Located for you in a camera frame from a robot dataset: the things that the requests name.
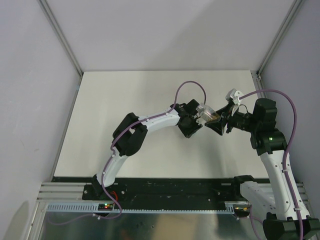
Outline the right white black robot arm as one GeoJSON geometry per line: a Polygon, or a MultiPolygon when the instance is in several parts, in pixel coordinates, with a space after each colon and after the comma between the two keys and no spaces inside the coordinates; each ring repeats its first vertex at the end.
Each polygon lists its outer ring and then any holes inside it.
{"type": "Polygon", "coordinates": [[[250,133],[250,143],[268,174],[273,196],[260,188],[251,175],[233,179],[232,197],[246,199],[262,220],[268,240],[309,240],[320,230],[320,221],[313,218],[303,203],[291,171],[288,145],[284,134],[276,128],[276,102],[256,100],[252,113],[242,113],[232,99],[205,117],[205,126],[219,135],[236,128],[250,133]]]}

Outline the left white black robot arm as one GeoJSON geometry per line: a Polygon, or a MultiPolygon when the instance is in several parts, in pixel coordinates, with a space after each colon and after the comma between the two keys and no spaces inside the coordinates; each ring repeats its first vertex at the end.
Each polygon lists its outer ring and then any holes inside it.
{"type": "Polygon", "coordinates": [[[142,147],[147,134],[177,126],[185,138],[190,138],[202,125],[197,122],[199,103],[192,99],[189,103],[172,104],[160,113],[137,116],[129,113],[112,134],[110,157],[92,177],[93,193],[99,199],[107,199],[111,194],[111,185],[128,157],[135,155],[142,147]]]}

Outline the clear pill bottle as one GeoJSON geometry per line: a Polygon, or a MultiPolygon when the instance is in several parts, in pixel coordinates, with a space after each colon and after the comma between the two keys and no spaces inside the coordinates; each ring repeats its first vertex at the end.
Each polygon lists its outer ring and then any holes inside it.
{"type": "Polygon", "coordinates": [[[198,115],[205,121],[205,122],[218,122],[221,118],[221,116],[215,112],[210,106],[200,103],[196,110],[198,112],[198,115]]]}

